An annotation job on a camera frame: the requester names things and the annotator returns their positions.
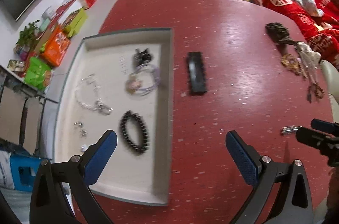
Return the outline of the silver crystal hair clip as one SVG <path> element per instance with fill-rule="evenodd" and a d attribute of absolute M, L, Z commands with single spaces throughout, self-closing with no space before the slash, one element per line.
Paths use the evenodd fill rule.
<path fill-rule="evenodd" d="M 288 134 L 296 133 L 298 129 L 300 128 L 301 126 L 286 126 L 286 127 L 283 127 L 283 129 L 281 130 L 281 134 L 288 135 Z"/>

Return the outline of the black hair claw clip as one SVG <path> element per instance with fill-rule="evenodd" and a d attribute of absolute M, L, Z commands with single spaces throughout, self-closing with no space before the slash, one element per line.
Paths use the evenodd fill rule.
<path fill-rule="evenodd" d="M 148 64 L 152 60 L 153 55 L 149 52 L 148 48 L 143 51 L 141 51 L 139 48 L 135 50 L 135 54 L 133 56 L 133 64 L 135 68 L 143 64 Z"/>

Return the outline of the white grey jewelry tray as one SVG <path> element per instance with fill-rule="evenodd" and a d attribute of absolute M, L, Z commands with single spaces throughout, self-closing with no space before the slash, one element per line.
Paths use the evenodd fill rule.
<path fill-rule="evenodd" d="M 135 50 L 153 60 L 135 68 Z M 166 206 L 170 198 L 174 33 L 139 28 L 84 38 L 60 93 L 53 159 L 80 155 L 108 130 L 117 147 L 91 190 L 129 203 Z M 74 123 L 81 121 L 87 137 Z"/>

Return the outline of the blue plastic stool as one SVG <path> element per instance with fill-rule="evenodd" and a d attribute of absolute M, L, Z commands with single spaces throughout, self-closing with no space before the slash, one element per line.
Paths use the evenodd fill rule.
<path fill-rule="evenodd" d="M 12 154 L 10 168 L 14 183 L 14 189 L 18 191 L 32 192 L 35 177 L 42 159 Z"/>

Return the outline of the white plastic bag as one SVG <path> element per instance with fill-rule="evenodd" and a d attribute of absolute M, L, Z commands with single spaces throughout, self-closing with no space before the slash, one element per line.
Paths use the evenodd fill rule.
<path fill-rule="evenodd" d="M 8 189 L 15 189 L 10 166 L 11 153 L 0 151 L 0 185 Z"/>

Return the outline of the cream leather chair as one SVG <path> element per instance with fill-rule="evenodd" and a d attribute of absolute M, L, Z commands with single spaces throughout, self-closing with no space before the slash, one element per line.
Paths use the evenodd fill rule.
<path fill-rule="evenodd" d="M 336 103 L 338 104 L 338 70 L 326 60 L 321 61 L 320 68 L 327 84 L 328 93 L 334 98 L 334 101 L 336 101 Z"/>

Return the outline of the white polka dot scrunchie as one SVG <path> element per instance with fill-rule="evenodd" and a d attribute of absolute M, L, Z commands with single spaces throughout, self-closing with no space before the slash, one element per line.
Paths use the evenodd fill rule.
<path fill-rule="evenodd" d="M 312 60 L 314 66 L 315 67 L 318 66 L 321 60 L 321 54 L 319 52 L 313 51 L 308 44 L 306 44 L 305 42 L 297 42 L 296 51 L 298 54 L 300 53 L 306 54 Z"/>

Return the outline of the silver earrings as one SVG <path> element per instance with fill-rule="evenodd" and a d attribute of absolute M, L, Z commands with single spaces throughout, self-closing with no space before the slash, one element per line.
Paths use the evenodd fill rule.
<path fill-rule="evenodd" d="M 80 137 L 87 137 L 87 131 L 84 127 L 83 122 L 77 121 L 74 123 L 74 125 L 79 129 Z"/>

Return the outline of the leopard print scrunchie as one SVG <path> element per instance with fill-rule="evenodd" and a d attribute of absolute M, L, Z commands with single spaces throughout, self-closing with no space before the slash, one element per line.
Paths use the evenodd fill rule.
<path fill-rule="evenodd" d="M 290 36 L 289 30 L 279 22 L 272 22 L 265 25 L 265 29 L 270 38 L 277 44 L 296 46 L 297 41 Z"/>

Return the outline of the green snack bag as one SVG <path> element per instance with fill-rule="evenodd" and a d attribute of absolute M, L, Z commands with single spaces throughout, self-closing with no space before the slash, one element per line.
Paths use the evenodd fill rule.
<path fill-rule="evenodd" d="M 45 91 L 49 86 L 51 75 L 52 69 L 46 62 L 40 58 L 31 57 L 24 82 L 40 91 Z"/>

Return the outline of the black comb hair clip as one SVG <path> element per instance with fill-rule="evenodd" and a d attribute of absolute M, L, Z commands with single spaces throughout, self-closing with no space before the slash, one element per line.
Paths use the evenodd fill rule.
<path fill-rule="evenodd" d="M 198 51 L 188 52 L 186 62 L 191 94 L 204 95 L 207 92 L 207 85 L 202 53 Z"/>

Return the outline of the orange gift box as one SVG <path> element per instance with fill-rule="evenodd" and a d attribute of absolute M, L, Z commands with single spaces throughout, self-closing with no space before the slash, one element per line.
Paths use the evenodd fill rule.
<path fill-rule="evenodd" d="M 40 58 L 53 68 L 60 66 L 68 47 L 70 40 L 57 24 L 46 43 L 40 49 Z"/>

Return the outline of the green potted plant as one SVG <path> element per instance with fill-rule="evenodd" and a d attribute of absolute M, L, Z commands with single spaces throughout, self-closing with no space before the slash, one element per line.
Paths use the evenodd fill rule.
<path fill-rule="evenodd" d="M 40 20 L 36 20 L 34 22 L 29 23 L 24 27 L 22 31 L 19 32 L 19 38 L 17 41 L 17 45 L 19 47 L 27 46 L 30 49 L 33 48 L 33 45 L 37 41 L 36 32 L 38 31 L 38 23 Z"/>

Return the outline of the lime green box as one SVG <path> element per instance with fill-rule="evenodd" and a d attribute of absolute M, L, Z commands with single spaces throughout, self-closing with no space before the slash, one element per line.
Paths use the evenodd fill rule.
<path fill-rule="evenodd" d="M 68 38 L 77 35 L 87 19 L 84 8 L 80 8 L 69 14 L 67 19 L 61 25 L 62 31 Z"/>

